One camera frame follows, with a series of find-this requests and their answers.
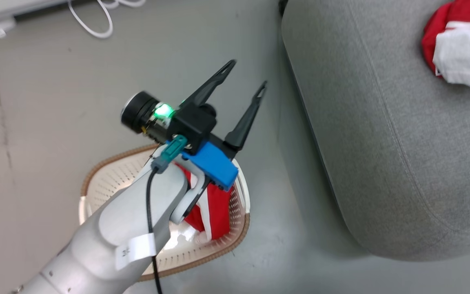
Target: brown basket rim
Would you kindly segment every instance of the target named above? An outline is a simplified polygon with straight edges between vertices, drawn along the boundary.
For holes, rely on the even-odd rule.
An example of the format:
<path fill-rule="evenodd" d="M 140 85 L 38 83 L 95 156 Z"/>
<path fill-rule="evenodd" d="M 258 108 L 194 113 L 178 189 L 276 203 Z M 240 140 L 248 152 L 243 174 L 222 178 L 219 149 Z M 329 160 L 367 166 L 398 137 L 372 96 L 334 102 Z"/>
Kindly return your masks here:
<path fill-rule="evenodd" d="M 150 149 L 155 149 L 156 147 L 158 147 L 157 144 L 146 145 L 146 146 L 143 146 L 143 147 L 139 147 L 139 148 L 136 148 L 136 149 L 131 149 L 129 151 L 117 154 L 116 156 L 112 156 L 110 158 L 107 158 L 107 159 L 99 162 L 96 166 L 94 166 L 90 170 L 90 172 L 84 178 L 84 182 L 82 183 L 82 187 L 81 187 L 81 196 L 80 197 L 85 197 L 86 196 L 86 194 L 88 192 L 88 186 L 90 185 L 90 180 L 97 173 L 97 171 L 99 171 L 100 169 L 103 168 L 103 166 L 108 165 L 108 164 L 110 164 L 114 161 L 121 160 L 121 159 L 123 159 L 125 157 L 128 157 L 128 156 L 133 156 L 135 154 L 148 151 Z M 249 227 L 250 227 L 250 214 L 247 213 L 244 216 L 244 227 L 242 228 L 242 232 L 240 233 L 237 240 L 235 240 L 235 242 L 233 242 L 233 244 L 231 244 L 230 246 L 222 249 L 219 252 L 216 252 L 216 253 L 214 253 L 212 255 L 209 255 L 207 257 L 204 257 L 202 259 L 198 259 L 197 261 L 191 262 L 189 264 L 181 265 L 181 266 L 178 266 L 176 268 L 172 268 L 172 269 L 168 269 L 168 270 L 164 270 L 162 272 L 159 272 L 159 277 L 166 277 L 166 276 L 176 274 L 178 272 L 183 272 L 185 270 L 189 270 L 190 268 L 200 266 L 202 264 L 205 264 L 207 262 L 212 261 L 213 259 L 221 257 L 222 255 L 225 255 L 226 253 L 231 252 L 233 249 L 235 249 L 237 246 L 239 246 L 239 244 L 244 240 L 244 238 L 246 237 L 246 234 L 248 233 Z M 151 279 L 153 279 L 153 274 L 143 275 L 139 279 L 139 281 L 140 282 L 141 281 L 149 281 Z"/>

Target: laundry basket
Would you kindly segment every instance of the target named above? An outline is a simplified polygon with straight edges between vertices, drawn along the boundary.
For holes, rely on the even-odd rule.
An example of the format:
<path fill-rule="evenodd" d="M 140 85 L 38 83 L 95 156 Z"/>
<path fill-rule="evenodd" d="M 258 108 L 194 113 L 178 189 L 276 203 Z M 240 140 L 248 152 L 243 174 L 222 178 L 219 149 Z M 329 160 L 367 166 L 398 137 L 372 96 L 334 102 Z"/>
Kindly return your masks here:
<path fill-rule="evenodd" d="M 81 189 L 80 224 L 115 192 L 132 184 L 156 147 L 157 145 L 150 145 L 119 154 L 102 161 L 90 171 Z M 233 164 L 239 169 L 239 175 L 230 197 L 230 232 L 207 244 L 197 244 L 194 242 L 198 234 L 196 229 L 186 222 L 180 225 L 170 223 L 170 240 L 157 255 L 159 276 L 172 275 L 220 257 L 235 249 L 246 236 L 250 227 L 250 197 L 240 166 L 236 160 L 233 160 Z M 150 265 L 140 281 L 151 279 L 153 268 Z"/>

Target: gray ottoman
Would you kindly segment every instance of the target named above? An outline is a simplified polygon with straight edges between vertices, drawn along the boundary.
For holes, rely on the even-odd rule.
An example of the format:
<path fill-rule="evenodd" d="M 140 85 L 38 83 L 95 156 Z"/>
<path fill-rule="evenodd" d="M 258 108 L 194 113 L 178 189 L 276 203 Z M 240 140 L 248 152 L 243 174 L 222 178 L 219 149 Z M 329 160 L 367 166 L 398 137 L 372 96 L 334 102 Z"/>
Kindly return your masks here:
<path fill-rule="evenodd" d="M 290 0 L 282 35 L 347 227 L 371 253 L 470 253 L 470 89 L 420 39 L 445 0 Z"/>

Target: blue block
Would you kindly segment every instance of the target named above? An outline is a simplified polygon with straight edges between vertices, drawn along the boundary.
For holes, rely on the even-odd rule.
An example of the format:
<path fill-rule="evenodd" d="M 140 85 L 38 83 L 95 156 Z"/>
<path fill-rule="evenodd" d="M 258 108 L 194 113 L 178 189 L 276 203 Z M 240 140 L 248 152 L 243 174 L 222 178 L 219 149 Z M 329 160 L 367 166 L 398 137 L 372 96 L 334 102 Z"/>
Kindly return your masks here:
<path fill-rule="evenodd" d="M 182 157 L 191 160 L 224 191 L 229 191 L 237 179 L 239 173 L 237 167 L 224 155 L 221 149 L 210 142 L 206 142 L 196 155 L 191 156 L 183 152 Z"/>

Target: green light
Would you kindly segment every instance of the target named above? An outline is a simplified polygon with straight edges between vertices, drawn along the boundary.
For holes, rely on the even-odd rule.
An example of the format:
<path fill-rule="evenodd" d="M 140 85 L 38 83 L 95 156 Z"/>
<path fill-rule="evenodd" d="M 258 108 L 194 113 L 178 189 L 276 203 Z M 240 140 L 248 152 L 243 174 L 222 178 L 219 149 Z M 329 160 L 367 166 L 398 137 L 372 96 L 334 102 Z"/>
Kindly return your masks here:
<path fill-rule="evenodd" d="M 173 109 L 168 104 L 159 106 L 153 113 L 156 118 L 170 118 L 173 114 Z"/>

